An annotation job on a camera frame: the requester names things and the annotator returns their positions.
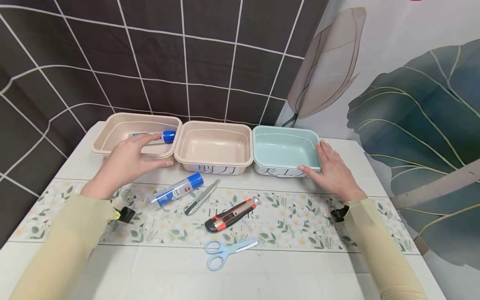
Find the light blue scissors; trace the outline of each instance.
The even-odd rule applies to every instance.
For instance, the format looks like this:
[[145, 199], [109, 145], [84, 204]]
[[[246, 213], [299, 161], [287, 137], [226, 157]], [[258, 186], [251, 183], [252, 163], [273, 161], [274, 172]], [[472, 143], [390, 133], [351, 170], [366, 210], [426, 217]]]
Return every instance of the light blue scissors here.
[[[212, 243], [218, 244], [218, 248], [209, 249], [208, 246]], [[207, 253], [214, 255], [212, 255], [212, 257], [208, 259], [207, 267], [210, 269], [210, 271], [218, 271], [223, 267], [225, 261], [227, 260], [227, 257], [230, 254], [242, 252], [244, 250], [253, 248], [256, 245], [258, 245], [258, 240], [246, 240], [240, 243], [233, 244], [231, 246], [227, 246], [219, 240], [208, 241], [207, 244], [205, 244], [205, 250], [207, 251]], [[218, 267], [214, 268], [212, 267], [212, 261], [216, 258], [220, 258], [222, 262]]]

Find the person's left hand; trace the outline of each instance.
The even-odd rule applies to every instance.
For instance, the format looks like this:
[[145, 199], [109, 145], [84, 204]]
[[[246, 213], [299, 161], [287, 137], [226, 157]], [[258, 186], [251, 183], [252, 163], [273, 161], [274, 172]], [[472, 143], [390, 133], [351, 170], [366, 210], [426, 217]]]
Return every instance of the person's left hand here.
[[123, 140], [113, 148], [107, 161], [95, 177], [83, 188], [80, 195], [94, 199], [109, 199], [121, 186], [156, 168], [173, 165], [169, 160], [145, 161], [142, 147], [157, 140], [160, 134], [143, 134]]

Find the beige sleeve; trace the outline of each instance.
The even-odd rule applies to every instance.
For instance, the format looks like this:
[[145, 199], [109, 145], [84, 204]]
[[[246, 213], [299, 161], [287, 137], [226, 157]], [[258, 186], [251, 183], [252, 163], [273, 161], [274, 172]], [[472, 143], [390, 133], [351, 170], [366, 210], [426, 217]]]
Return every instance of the beige sleeve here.
[[10, 300], [69, 299], [107, 221], [114, 217], [110, 201], [72, 196], [53, 220], [47, 240], [20, 277]]
[[410, 264], [385, 228], [373, 201], [350, 206], [345, 225], [367, 261], [382, 300], [425, 300], [427, 296]]

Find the glue stick in container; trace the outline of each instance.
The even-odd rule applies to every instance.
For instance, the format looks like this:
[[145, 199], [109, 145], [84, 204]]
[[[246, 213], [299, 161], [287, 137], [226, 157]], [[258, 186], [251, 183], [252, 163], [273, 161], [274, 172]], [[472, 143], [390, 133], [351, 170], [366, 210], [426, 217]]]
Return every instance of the glue stick in container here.
[[130, 133], [127, 138], [137, 136], [137, 135], [142, 135], [142, 134], [160, 134], [160, 137], [158, 140], [154, 140], [149, 142], [147, 145], [152, 145], [152, 144], [171, 144], [173, 143], [173, 140], [175, 139], [175, 131], [174, 130], [168, 130], [168, 131], [160, 131], [160, 132], [138, 132], [138, 133]]
[[200, 173], [195, 173], [185, 178], [182, 181], [175, 183], [174, 185], [150, 196], [148, 201], [152, 203], [156, 208], [162, 207], [165, 204], [182, 197], [183, 195], [191, 192], [202, 185], [204, 179]]

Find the beige plastic container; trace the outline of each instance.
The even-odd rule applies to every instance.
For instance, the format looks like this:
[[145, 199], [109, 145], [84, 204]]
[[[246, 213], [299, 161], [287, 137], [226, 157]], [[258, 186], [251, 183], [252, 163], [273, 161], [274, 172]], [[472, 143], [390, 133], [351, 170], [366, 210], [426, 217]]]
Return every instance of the beige plastic container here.
[[175, 159], [187, 171], [239, 175], [253, 161], [253, 135], [241, 124], [189, 121], [177, 135]]
[[110, 155], [120, 141], [131, 133], [160, 132], [175, 130], [177, 133], [171, 144], [151, 144], [142, 148], [144, 157], [161, 158], [173, 161], [173, 151], [178, 143], [182, 122], [179, 118], [120, 112], [111, 115], [92, 145], [92, 151], [104, 156]]

